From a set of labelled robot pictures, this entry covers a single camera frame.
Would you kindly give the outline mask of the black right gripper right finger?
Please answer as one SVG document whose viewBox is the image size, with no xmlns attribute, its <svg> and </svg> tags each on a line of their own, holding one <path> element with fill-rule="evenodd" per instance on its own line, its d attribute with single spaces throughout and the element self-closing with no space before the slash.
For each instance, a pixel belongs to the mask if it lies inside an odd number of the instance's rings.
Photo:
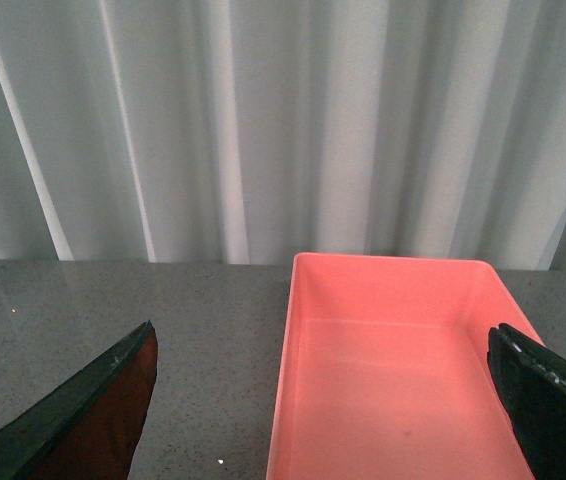
<svg viewBox="0 0 566 480">
<path fill-rule="evenodd" d="M 566 479 L 566 359 L 509 324 L 488 334 L 487 362 L 537 479 Z"/>
</svg>

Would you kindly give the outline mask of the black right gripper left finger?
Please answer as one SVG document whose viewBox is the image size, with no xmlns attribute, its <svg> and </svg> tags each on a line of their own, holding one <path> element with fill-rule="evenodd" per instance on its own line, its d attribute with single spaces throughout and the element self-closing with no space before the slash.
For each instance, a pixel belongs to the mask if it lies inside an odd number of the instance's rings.
<svg viewBox="0 0 566 480">
<path fill-rule="evenodd" d="M 0 479 L 125 479 L 157 379 L 158 340 L 140 324 L 0 428 Z"/>
</svg>

